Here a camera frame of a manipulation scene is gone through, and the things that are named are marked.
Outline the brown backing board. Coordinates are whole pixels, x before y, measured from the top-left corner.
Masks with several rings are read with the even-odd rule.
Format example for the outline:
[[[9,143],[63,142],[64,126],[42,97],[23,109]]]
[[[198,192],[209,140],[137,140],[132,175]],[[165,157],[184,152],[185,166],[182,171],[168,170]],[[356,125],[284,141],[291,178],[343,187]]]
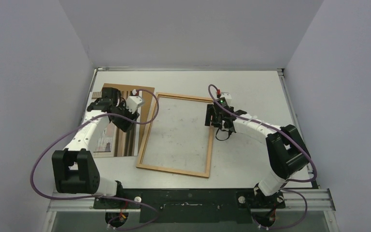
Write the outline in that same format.
[[[154,89],[151,87],[141,87],[132,85],[121,85],[121,84],[104,84],[102,88],[102,98],[104,100],[109,99],[113,102],[115,106],[108,106],[106,112],[110,116],[114,114],[110,113],[112,107],[123,107],[126,108],[126,99],[122,97],[122,93],[128,92],[129,96],[140,96],[144,99],[145,104],[138,108],[137,112],[140,114],[137,121],[133,121],[135,124],[139,125],[139,140],[143,138],[145,123],[148,119],[149,110],[151,103],[154,98]]]

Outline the photo print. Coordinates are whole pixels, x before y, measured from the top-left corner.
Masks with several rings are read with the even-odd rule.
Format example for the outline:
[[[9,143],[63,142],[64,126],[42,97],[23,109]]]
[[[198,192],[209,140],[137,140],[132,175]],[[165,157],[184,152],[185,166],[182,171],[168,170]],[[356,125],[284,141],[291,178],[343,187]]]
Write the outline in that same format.
[[[123,98],[127,98],[129,93],[122,93]],[[88,109],[102,110],[102,114],[106,114],[108,106],[115,106],[109,99],[104,100],[102,98],[102,91],[100,96],[96,98],[89,106]],[[103,132],[100,134],[100,138],[96,142],[94,148],[95,158],[112,158],[112,157],[123,157],[130,156],[134,149],[133,136],[136,134],[136,127],[129,132],[122,132],[109,120],[109,115],[102,117],[101,119],[107,119],[108,124]]]

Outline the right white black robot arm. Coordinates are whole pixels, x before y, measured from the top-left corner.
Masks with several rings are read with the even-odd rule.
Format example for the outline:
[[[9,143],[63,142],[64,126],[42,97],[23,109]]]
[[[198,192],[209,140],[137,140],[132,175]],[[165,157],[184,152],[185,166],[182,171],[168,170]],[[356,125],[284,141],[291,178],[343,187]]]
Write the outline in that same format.
[[[267,147],[271,170],[253,188],[252,201],[259,207],[281,202],[280,190],[291,181],[293,174],[309,163],[307,148],[295,126],[275,126],[252,117],[246,111],[235,111],[225,97],[207,105],[205,125],[228,135],[246,135]]]

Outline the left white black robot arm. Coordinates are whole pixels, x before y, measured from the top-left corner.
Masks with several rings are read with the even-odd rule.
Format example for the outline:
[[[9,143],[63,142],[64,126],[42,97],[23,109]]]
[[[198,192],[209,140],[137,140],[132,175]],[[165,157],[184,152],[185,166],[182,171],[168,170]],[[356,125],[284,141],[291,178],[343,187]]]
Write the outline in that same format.
[[[92,153],[110,123],[123,132],[130,131],[139,117],[138,108],[143,104],[137,90],[124,99],[116,88],[102,89],[101,97],[88,105],[82,128],[63,150],[52,154],[57,192],[106,196],[112,208],[124,204],[125,195],[117,190],[118,182],[101,177]]]

